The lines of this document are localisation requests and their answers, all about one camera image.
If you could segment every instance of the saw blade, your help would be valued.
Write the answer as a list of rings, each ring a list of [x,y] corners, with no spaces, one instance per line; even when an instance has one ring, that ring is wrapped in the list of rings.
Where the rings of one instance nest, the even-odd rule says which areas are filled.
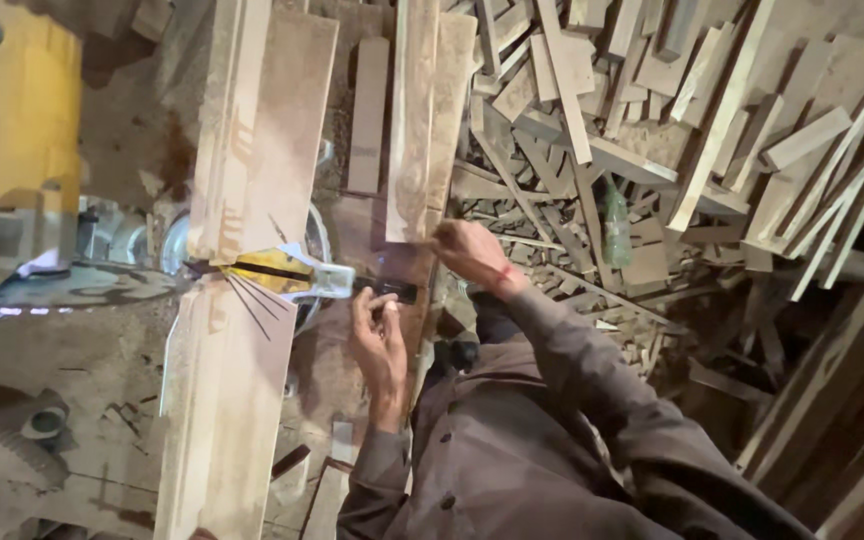
[[[123,306],[180,292],[174,276],[117,262],[76,260],[54,276],[11,278],[0,285],[1,308]]]

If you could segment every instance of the wood scrap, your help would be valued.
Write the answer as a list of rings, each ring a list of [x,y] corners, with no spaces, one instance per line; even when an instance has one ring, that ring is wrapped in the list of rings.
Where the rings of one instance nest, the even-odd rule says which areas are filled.
[[[764,150],[762,159],[773,171],[781,171],[831,141],[852,124],[852,118],[846,109],[836,106],[819,119]]]
[[[438,2],[399,6],[395,27],[385,240],[416,242],[426,237]]]
[[[562,112],[565,115],[565,126],[572,142],[572,151],[579,165],[587,164],[593,157],[589,152],[586,124],[582,119],[582,110],[579,108],[576,81],[569,66],[567,46],[564,43],[565,37],[562,34],[562,28],[559,26],[555,2],[536,0],[535,4],[538,8],[542,29],[545,30],[545,43],[548,46],[549,57],[552,59],[552,70],[555,74]]]
[[[732,124],[732,119],[736,116],[741,101],[745,97],[749,75],[759,51],[760,40],[769,18],[772,16],[774,6],[775,0],[759,0],[754,10],[747,14],[748,24],[738,56],[728,74],[715,113],[702,134],[698,159],[689,169],[684,189],[678,194],[672,218],[668,223],[669,229],[673,231],[684,232],[689,227],[692,213],[695,212],[701,192],[712,176],[713,165],[718,159],[719,150],[722,149],[722,141],[725,139],[729,125]]]
[[[389,47],[385,37],[369,37],[359,42],[352,141],[348,150],[348,189],[352,191],[378,193]]]

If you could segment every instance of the wooden plank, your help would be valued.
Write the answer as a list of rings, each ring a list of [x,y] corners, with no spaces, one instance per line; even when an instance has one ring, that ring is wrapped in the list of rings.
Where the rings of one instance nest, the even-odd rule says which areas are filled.
[[[789,232],[796,231],[798,226],[809,218],[814,204],[821,197],[826,189],[826,185],[833,177],[836,167],[842,161],[853,141],[857,141],[857,136],[864,130],[864,98],[862,104],[859,105],[858,112],[852,116],[852,125],[833,145],[833,150],[827,155],[823,161],[823,165],[818,174],[813,175],[805,184],[798,199],[792,204],[792,210],[782,223],[778,226],[777,232],[781,236],[787,236]]]
[[[558,198],[568,197],[571,186],[559,178],[558,173],[546,161],[536,141],[528,133],[519,129],[513,129],[511,135],[515,138],[515,142],[518,143],[522,153],[525,154],[525,159],[532,166],[535,176],[542,182],[549,194]]]
[[[553,0],[536,0],[538,15],[541,18],[542,29],[545,30],[545,42],[548,45],[549,56],[552,59],[552,70],[558,86],[561,109],[565,115],[565,125],[568,128],[572,151],[579,165],[587,164],[593,159],[589,151],[589,138],[586,136],[586,123],[582,119],[582,110],[576,97],[575,78],[569,66],[567,45],[559,17]]]
[[[267,180],[248,183],[242,253],[306,237],[339,22],[276,11],[269,34],[253,143],[263,153],[249,170],[249,178]],[[282,126],[293,127],[285,140]],[[281,179],[291,179],[288,187]]]
[[[479,43],[482,44],[483,72],[496,75],[502,66],[496,40],[496,14],[491,0],[475,0],[475,15],[479,19]]]
[[[699,33],[702,30],[702,23],[706,16],[706,10],[712,3],[712,0],[689,0],[696,1],[696,16],[692,19],[692,24],[688,28],[686,36],[686,47],[678,59],[667,62],[657,56],[656,42],[659,35],[655,34],[649,38],[649,48],[645,55],[642,56],[642,62],[635,73],[635,83],[641,87],[645,87],[650,91],[658,92],[664,96],[674,98],[682,85],[683,77],[686,75],[686,69],[689,67],[689,60],[692,57],[692,49],[695,47],[699,38]]]
[[[537,95],[539,87],[536,84],[536,74],[532,64],[525,62],[506,84],[502,93],[492,101],[492,106],[510,122],[515,122]]]
[[[791,166],[823,144],[835,139],[852,126],[852,118],[841,106],[836,106],[818,120],[787,136],[762,152],[762,159],[774,171]]]
[[[232,279],[207,276],[182,297],[165,375],[174,391],[164,409],[156,539],[198,528],[222,538],[262,532],[297,309]]]
[[[482,151],[485,152],[486,157],[492,163],[492,166],[495,167],[495,170],[498,172],[502,182],[505,183],[506,188],[511,191],[512,197],[515,198],[515,202],[517,202],[522,208],[522,212],[524,212],[529,218],[529,221],[532,222],[535,230],[538,231],[538,235],[546,242],[551,242],[552,237],[549,235],[548,231],[546,231],[546,228],[543,227],[542,222],[539,221],[539,216],[536,215],[536,210],[532,206],[532,203],[522,195],[522,190],[519,189],[519,184],[516,182],[515,177],[513,177],[509,172],[505,161],[502,159],[501,155],[498,154],[492,142],[486,138],[485,133],[473,131],[472,135],[474,136],[475,141],[479,141],[479,146],[482,147]]]
[[[772,125],[775,124],[779,114],[783,111],[783,104],[785,104],[783,96],[779,94],[769,94],[762,100],[755,115],[751,117],[749,128],[746,129],[745,136],[739,142],[735,155],[732,156],[725,177],[722,178],[723,188],[728,188],[736,193],[745,188],[745,183],[749,180],[749,175],[752,174],[752,167],[756,164],[756,159],[762,150],[762,144],[769,137],[772,132]]]
[[[626,299],[623,296],[619,296],[618,294],[609,292],[608,290],[596,285],[595,283],[590,283],[590,282],[588,282],[588,281],[586,281],[586,280],[584,280],[578,276],[574,276],[574,275],[570,274],[569,272],[566,272],[565,270],[563,270],[561,268],[557,268],[557,267],[552,266],[550,264],[546,264],[544,267],[547,270],[557,274],[562,279],[572,280],[572,281],[578,283],[579,286],[582,287],[583,289],[585,289],[586,291],[596,292],[596,293],[604,296],[607,300],[612,300],[613,302],[617,303],[619,306],[622,306],[624,308],[628,308],[629,310],[632,310],[633,312],[640,313],[644,317],[651,319],[660,325],[666,325],[670,329],[680,331],[680,332],[681,331],[686,331],[686,332],[688,331],[688,329],[685,328],[684,326],[679,325],[678,323],[674,323],[674,322],[666,319],[666,317],[663,317],[662,315],[660,315],[658,313],[654,313],[653,311],[650,311],[650,310],[646,309],[645,307],[642,307],[641,305],[638,305],[637,303]]]
[[[667,167],[629,152],[602,137],[593,137],[589,143],[597,166],[621,175],[636,184],[659,189],[676,186],[679,175]]]
[[[642,15],[642,36],[648,38],[659,31],[663,24],[666,0],[645,0]]]
[[[699,11],[699,0],[670,0],[665,24],[659,28],[655,40],[655,57],[671,64],[682,55],[688,55],[692,25],[703,15]]]
[[[811,39],[805,44],[798,56],[792,76],[789,77],[781,91],[785,106],[782,107],[782,113],[775,120],[772,133],[765,141],[766,147],[772,146],[791,135],[799,124],[806,104],[815,96],[819,81],[829,66],[833,51],[833,44],[828,41]]]
[[[538,86],[538,100],[546,102],[559,99],[559,88],[556,85],[555,76],[552,74],[552,58],[549,57],[546,36],[537,33],[530,37],[529,41],[532,43],[532,64]],[[566,44],[570,55],[569,64],[574,68],[573,77],[575,78],[576,93],[594,92],[597,88],[597,81],[601,77],[601,74],[593,71],[595,46],[588,39],[574,35],[566,35],[562,42]]]
[[[529,7],[526,2],[518,2],[509,10],[499,15],[495,19],[495,36],[492,40],[498,52],[501,53],[507,47],[512,45],[519,37],[529,30],[532,24],[532,19],[529,17]],[[472,76],[476,71],[485,66],[485,54],[482,50],[482,43],[475,44],[475,50],[472,51],[472,65],[468,68],[469,76]]]
[[[359,42],[352,141],[348,150],[348,189],[351,191],[378,193],[389,47],[385,37],[368,37]]]
[[[715,159],[715,164],[712,166],[712,174],[724,177],[729,171],[729,164],[732,163],[733,157],[738,150],[738,143],[742,140],[742,136],[746,133],[746,126],[749,124],[750,115],[745,110],[739,109],[728,124],[728,132],[725,140],[722,141],[722,148],[719,150],[719,156]]]
[[[562,225],[562,215],[559,214],[559,209],[552,205],[545,205],[541,209],[542,215],[548,220],[552,226],[552,231],[555,232],[558,241],[561,242],[565,252],[572,260],[576,270],[582,276],[588,277],[595,272],[595,264],[593,264],[593,256],[582,245],[582,240],[575,235],[574,232]]]
[[[748,26],[738,56],[728,74],[715,113],[702,134],[702,140],[699,143],[699,156],[690,167],[689,174],[686,175],[687,180],[683,189],[678,193],[675,208],[669,219],[668,227],[673,231],[683,232],[689,227],[692,213],[695,212],[702,190],[712,175],[713,165],[718,159],[719,150],[722,149],[722,141],[725,139],[732,119],[742,105],[741,102],[745,97],[746,87],[749,83],[749,75],[759,51],[760,40],[769,18],[772,16],[775,3],[776,0],[759,0],[754,11],[747,15]]]
[[[596,36],[606,27],[606,8],[611,0],[571,0],[565,30]]]
[[[558,144],[563,138],[562,122],[531,106],[526,106],[511,125],[549,144]]]
[[[416,242],[426,236],[432,90],[438,31],[439,4],[436,0],[410,1],[397,8],[385,227],[387,242]]]
[[[622,268],[622,281],[629,286],[664,282],[669,279],[666,244],[658,242],[631,249],[631,264]]]
[[[702,82],[706,70],[709,69],[709,64],[715,58],[719,44],[721,43],[722,30],[709,28],[702,39],[702,45],[699,47],[699,52],[696,53],[695,59],[692,60],[692,66],[682,81],[681,88],[678,89],[675,101],[672,102],[672,109],[669,111],[669,117],[676,122],[682,120],[686,115],[686,110],[692,102],[692,96],[695,95],[696,89]]]
[[[575,169],[575,188],[579,192],[579,203],[582,205],[582,216],[585,218],[585,228],[588,231],[588,240],[592,244],[592,252],[595,255],[595,264],[602,278],[602,286],[615,292],[618,288],[616,277],[612,266],[606,263],[602,251],[602,222],[599,219],[599,210],[595,204],[593,184],[598,180],[604,169],[598,165],[582,166],[575,163],[572,156],[569,161]]]
[[[605,57],[611,62],[625,60],[632,41],[637,39],[642,28],[642,0],[621,0],[618,16],[611,27]]]
[[[633,41],[629,50],[629,58],[640,58],[646,51],[647,43],[648,39],[642,37]],[[608,118],[606,119],[606,129],[603,135],[607,139],[614,140],[618,138],[618,130],[622,126],[622,118],[626,109],[625,103],[620,101],[618,96],[625,93],[626,87],[632,83],[633,77],[636,75],[636,68],[635,63],[629,61],[623,61],[618,68],[618,75],[614,81],[615,88],[608,105]]]
[[[469,63],[475,46],[475,19],[443,13],[438,16],[432,136],[429,146],[427,206],[444,211],[449,199],[455,149],[469,87]]]
[[[189,213],[187,247],[197,259],[231,263],[242,253],[249,171],[233,139],[256,129],[270,12],[268,4],[247,0],[215,9]],[[227,227],[231,220],[238,227]]]

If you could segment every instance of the wooden strip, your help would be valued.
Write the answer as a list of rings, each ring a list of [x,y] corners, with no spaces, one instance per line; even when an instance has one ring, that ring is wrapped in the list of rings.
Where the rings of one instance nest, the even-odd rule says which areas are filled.
[[[562,215],[559,214],[559,209],[555,206],[545,205],[541,210],[542,215],[545,216],[549,225],[552,226],[552,231],[555,232],[558,241],[565,248],[565,252],[568,253],[576,270],[585,277],[593,274],[595,272],[595,264],[593,264],[592,255],[589,253],[589,250],[583,247],[582,240],[575,233],[563,227]]]
[[[702,45],[699,47],[699,52],[696,53],[695,59],[692,60],[692,67],[688,70],[688,75],[678,89],[675,101],[672,103],[672,109],[669,112],[669,117],[676,122],[682,120],[686,115],[686,110],[692,102],[692,96],[702,82],[702,77],[709,69],[709,64],[715,58],[717,49],[722,38],[722,30],[709,28],[705,33],[705,38],[702,40]]]
[[[839,166],[839,162],[842,161],[850,145],[853,141],[857,141],[857,136],[864,129],[864,99],[859,105],[858,113],[853,115],[852,122],[851,127],[840,136],[834,149],[826,157],[821,171],[809,179],[798,195],[798,199],[793,202],[792,210],[778,226],[779,235],[786,236],[789,232],[796,231],[798,226],[809,218],[815,201],[822,197],[826,185],[832,178],[836,167]]]
[[[612,266],[606,263],[602,251],[602,222],[599,220],[599,209],[595,204],[593,184],[598,180],[605,169],[598,165],[582,166],[575,163],[572,156],[569,161],[575,169],[575,188],[579,192],[579,202],[582,205],[582,216],[585,218],[585,228],[588,231],[588,240],[592,244],[592,252],[595,255],[595,264],[602,278],[602,286],[615,292],[618,288],[616,277]]]
[[[641,58],[643,54],[648,54],[646,52],[647,44],[648,39],[643,37],[633,41],[629,50],[629,58]],[[626,104],[619,100],[618,96],[625,93],[626,87],[632,83],[633,77],[636,75],[636,68],[635,63],[629,61],[623,61],[618,68],[618,75],[615,77],[614,93],[608,105],[608,118],[604,134],[606,139],[614,140],[618,138],[618,130],[622,126],[622,118],[625,115],[626,109]]]
[[[492,142],[486,138],[485,133],[473,131],[472,135],[474,136],[475,141],[479,141],[479,146],[482,147],[482,151],[485,152],[486,157],[492,163],[492,166],[495,167],[496,171],[498,171],[498,175],[502,179],[502,182],[504,182],[505,186],[511,191],[511,195],[515,198],[515,202],[518,203],[522,208],[522,212],[524,212],[529,218],[529,221],[532,222],[535,230],[538,231],[538,235],[546,242],[551,242],[552,237],[549,236],[546,228],[543,227],[542,222],[539,221],[539,216],[536,215],[536,210],[532,206],[532,203],[522,195],[522,190],[519,189],[519,184],[516,183],[516,179],[509,172],[504,160],[501,155],[498,154],[496,148],[492,145]]]
[[[532,64],[538,86],[538,100],[542,102],[559,99],[559,88],[552,74],[552,58],[549,57],[546,36],[537,33],[529,38],[532,43]],[[588,39],[566,35],[562,40],[570,55],[569,65],[574,68],[576,93],[586,94],[597,88],[597,77],[593,71],[595,47]]]
[[[791,166],[806,154],[835,139],[852,126],[852,118],[841,106],[827,112],[818,120],[787,136],[762,152],[762,159],[774,171]]]
[[[469,63],[475,46],[475,19],[443,13],[438,17],[432,136],[429,147],[427,205],[444,211],[449,199],[455,149],[469,87]]]
[[[499,53],[528,32],[532,19],[529,17],[526,4],[526,2],[518,2],[495,19],[495,36],[492,42],[495,43]],[[483,66],[485,66],[485,54],[482,51],[482,43],[478,42],[475,44],[475,50],[472,51],[472,64],[468,67],[469,76]]]
[[[775,124],[779,114],[783,111],[784,103],[783,96],[779,94],[769,94],[762,99],[755,116],[751,117],[745,136],[735,150],[732,162],[726,170],[726,176],[722,178],[723,188],[728,188],[736,193],[745,188],[745,183],[749,180],[749,175],[752,174],[752,167],[756,164],[756,159],[762,150],[762,144],[772,132],[772,125]]]
[[[594,136],[589,143],[595,165],[621,175],[636,184],[659,189],[676,186],[679,175],[667,167],[629,152],[618,144]]]
[[[732,118],[731,124],[728,125],[726,138],[722,141],[722,149],[719,150],[719,156],[712,166],[712,174],[719,177],[726,176],[729,171],[729,164],[732,163],[738,150],[738,143],[746,133],[745,128],[749,124],[750,118],[749,113],[742,109],[739,109],[735,117]]]
[[[574,276],[574,275],[570,274],[569,272],[566,272],[565,270],[563,270],[561,268],[557,268],[557,267],[552,266],[550,264],[546,264],[545,268],[547,270],[555,273],[555,274],[558,274],[558,276],[560,276],[564,280],[574,281],[580,287],[582,287],[583,289],[585,289],[588,292],[596,292],[596,293],[604,296],[607,300],[612,300],[613,302],[617,303],[619,306],[622,306],[624,308],[628,308],[628,309],[630,309],[636,313],[640,313],[641,315],[645,316],[646,318],[652,319],[653,321],[655,321],[656,323],[658,323],[660,325],[666,325],[667,327],[669,327],[670,329],[673,329],[673,330],[686,331],[686,332],[688,331],[688,329],[685,328],[684,326],[679,325],[677,323],[674,323],[674,322],[666,319],[666,317],[663,317],[662,315],[660,315],[658,313],[654,313],[653,311],[650,311],[650,310],[646,309],[645,307],[642,307],[641,305],[626,299],[623,296],[619,296],[618,294],[609,292],[608,290],[606,290],[606,289],[604,289],[604,288],[602,288],[602,287],[600,287],[594,283],[590,283],[590,282],[588,282],[588,281],[586,281],[586,280],[584,280],[578,276]]]
[[[792,71],[792,76],[785,88],[782,89],[781,94],[782,99],[785,100],[785,106],[782,108],[782,113],[778,119],[775,120],[772,133],[765,141],[766,147],[772,146],[791,135],[799,124],[806,104],[815,96],[819,81],[829,66],[833,51],[832,43],[817,39],[810,40],[802,49],[795,69]]]
[[[260,302],[235,288],[216,276],[182,299],[176,328],[187,331],[169,352],[166,383],[176,392],[164,411],[156,539],[262,532],[296,306],[268,289],[255,293]]]
[[[648,38],[659,31],[663,24],[666,0],[645,0],[645,13],[642,15],[642,37]]]
[[[564,198],[569,196],[570,187],[563,182],[552,166],[549,165],[546,158],[543,156],[542,150],[536,144],[532,137],[519,129],[513,129],[511,136],[515,138],[518,147],[525,154],[525,159],[529,161],[535,176],[542,182],[546,190],[553,197]]]
[[[655,57],[671,64],[682,55],[688,55],[693,21],[701,19],[699,0],[670,0],[665,24],[659,29],[655,41]]]
[[[772,16],[775,3],[776,0],[759,0],[754,11],[748,16],[748,28],[745,38],[742,40],[742,46],[728,74],[715,114],[702,134],[699,157],[686,176],[684,189],[678,193],[675,209],[668,223],[668,228],[673,231],[683,232],[689,227],[692,213],[695,212],[695,207],[699,203],[706,182],[712,175],[713,165],[719,156],[719,150],[722,149],[722,141],[725,139],[729,125],[745,97],[749,75],[759,51],[760,40],[769,18]]]
[[[348,151],[348,189],[351,191],[378,193],[389,46],[385,37],[367,37],[359,42],[352,141]]]
[[[438,31],[436,0],[411,0],[397,8],[385,224],[387,242],[417,242],[426,236]]]
[[[545,42],[552,58],[552,69],[555,73],[562,112],[565,114],[565,125],[572,142],[572,151],[575,153],[577,163],[580,165],[587,164],[593,159],[593,156],[589,151],[586,123],[582,119],[582,110],[579,108],[579,100],[576,97],[575,79],[569,66],[569,57],[566,54],[567,46],[564,43],[562,28],[559,26],[555,2],[553,0],[536,0],[535,4],[538,7],[542,28],[545,30]]]
[[[525,62],[506,84],[502,93],[492,101],[492,106],[510,122],[515,122],[537,95],[539,95],[539,87],[536,84],[536,75],[532,64]]]
[[[502,66],[498,57],[496,41],[496,14],[491,0],[475,0],[475,15],[479,19],[479,43],[482,44],[483,71],[486,75],[496,75]]]
[[[678,59],[667,62],[657,56],[656,42],[659,35],[655,34],[649,38],[650,47],[642,56],[642,62],[635,73],[635,83],[641,87],[645,87],[650,91],[658,92],[664,96],[674,98],[682,85],[682,80],[686,75],[686,69],[689,67],[689,60],[692,57],[692,50],[698,42],[699,33],[702,31],[702,23],[706,18],[706,11],[713,0],[688,0],[697,2],[696,16],[692,19],[692,24],[688,27],[688,35],[686,37],[686,47],[682,52],[682,56]]]
[[[605,57],[611,62],[625,60],[633,40],[642,28],[642,0],[621,0],[618,16],[611,28]]]

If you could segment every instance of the wooden board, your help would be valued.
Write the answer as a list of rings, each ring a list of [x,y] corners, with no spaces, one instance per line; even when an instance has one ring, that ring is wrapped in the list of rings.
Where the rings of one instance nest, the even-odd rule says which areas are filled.
[[[669,111],[669,118],[678,122],[686,115],[686,110],[692,102],[692,96],[695,95],[696,89],[702,83],[706,70],[709,69],[709,64],[718,54],[718,48],[721,43],[722,30],[709,28],[702,39],[702,45],[699,47],[699,52],[696,53],[695,59],[692,60],[692,65],[682,81],[681,87],[678,89],[675,100],[672,102],[672,108]]]
[[[454,13],[438,16],[427,191],[427,205],[433,211],[445,210],[449,199],[451,171],[459,144],[474,46],[474,18]]]
[[[658,29],[655,40],[655,57],[671,64],[683,55],[689,55],[690,40],[695,19],[705,15],[699,11],[700,0],[670,0],[666,9],[665,22]]]
[[[483,72],[486,75],[496,75],[502,66],[502,60],[498,57],[496,13],[492,0],[475,0],[475,15],[479,19],[479,43],[482,44]]]
[[[728,74],[715,113],[709,119],[707,128],[702,134],[698,158],[695,159],[685,176],[685,185],[678,193],[675,208],[669,219],[668,227],[673,231],[683,232],[689,227],[692,213],[695,212],[695,207],[699,203],[706,182],[712,176],[713,165],[718,159],[719,150],[722,149],[722,141],[725,140],[729,125],[745,97],[749,75],[759,51],[760,40],[772,16],[775,2],[776,0],[759,0],[758,4],[754,6],[754,10],[747,15],[749,20],[738,56]]]
[[[536,74],[532,63],[525,62],[498,97],[492,101],[492,106],[510,122],[515,122],[537,95],[539,95],[539,88],[536,84]]]
[[[759,158],[762,145],[772,133],[772,126],[783,111],[783,104],[785,104],[783,96],[779,94],[769,94],[762,100],[755,116],[751,117],[749,127],[745,130],[745,135],[739,142],[735,155],[732,156],[725,177],[722,178],[723,188],[728,188],[736,193],[740,193],[745,188],[745,184],[752,174],[753,166]],[[719,145],[718,150],[720,152],[722,146],[722,144]]]
[[[746,133],[745,128],[749,124],[749,119],[749,113],[742,109],[739,109],[735,117],[732,118],[731,124],[728,125],[726,138],[722,141],[719,156],[715,159],[715,164],[712,166],[712,174],[719,177],[726,176],[726,173],[729,171],[729,165],[732,163],[733,157],[738,150],[738,143]]]
[[[537,33],[529,38],[529,42],[532,44],[532,65],[538,85],[538,100],[546,102],[559,99],[559,87],[556,85],[555,76],[552,73],[552,58],[549,57],[546,36]],[[599,80],[596,75],[601,76],[601,74],[596,74],[593,71],[593,55],[595,54],[593,43],[588,39],[574,35],[566,35],[562,42],[566,44],[566,50],[570,56],[569,64],[574,68],[573,77],[575,78],[576,93],[594,92]]]
[[[574,232],[562,225],[562,215],[559,214],[559,209],[552,205],[546,205],[542,207],[541,211],[579,273],[586,277],[593,274],[595,264],[592,254],[582,245],[582,240]]]
[[[234,283],[207,276],[182,297],[167,351],[156,539],[262,532],[297,309]]]
[[[852,126],[852,118],[836,106],[814,122],[787,136],[762,152],[762,159],[774,171],[781,171],[810,152],[832,141]]]
[[[789,215],[778,226],[777,232],[781,236],[789,238],[790,234],[798,231],[798,227],[809,218],[853,141],[860,141],[858,136],[864,133],[864,98],[857,112],[852,115],[852,121],[851,127],[832,145],[832,150],[822,161],[821,168],[809,178],[796,202],[792,204]]]
[[[535,4],[541,18],[542,29],[545,30],[545,42],[552,59],[552,70],[558,86],[562,112],[565,115],[565,125],[572,142],[572,151],[575,153],[575,160],[579,165],[587,164],[593,156],[589,151],[586,123],[582,119],[582,110],[579,108],[579,100],[576,97],[578,93],[576,81],[572,68],[569,66],[568,46],[565,44],[565,36],[559,26],[555,2],[553,0],[536,0]]]
[[[625,60],[632,41],[637,39],[642,28],[642,0],[621,0],[618,16],[611,27],[605,57],[612,62]]]
[[[389,242],[416,242],[426,237],[438,30],[436,0],[410,1],[396,10],[385,228]]]
[[[667,167],[650,161],[641,155],[629,152],[602,137],[592,137],[589,142],[596,166],[621,175],[636,184],[659,189],[675,188],[679,175]]]
[[[606,8],[611,0],[571,0],[565,30],[596,36],[606,27]]]
[[[658,34],[649,38],[649,48],[645,55],[642,56],[642,63],[639,65],[635,73],[634,81],[640,87],[645,87],[650,91],[658,92],[667,97],[675,97],[679,91],[679,86],[682,85],[683,77],[686,74],[686,69],[689,67],[689,60],[692,56],[692,49],[699,38],[699,32],[702,30],[702,22],[706,16],[706,10],[712,0],[690,0],[697,1],[696,15],[692,19],[692,24],[688,28],[686,36],[686,47],[682,51],[682,55],[671,62],[662,60],[657,56],[656,41]]]
[[[348,189],[351,191],[378,193],[389,47],[385,37],[369,37],[359,42],[352,141],[348,149]]]

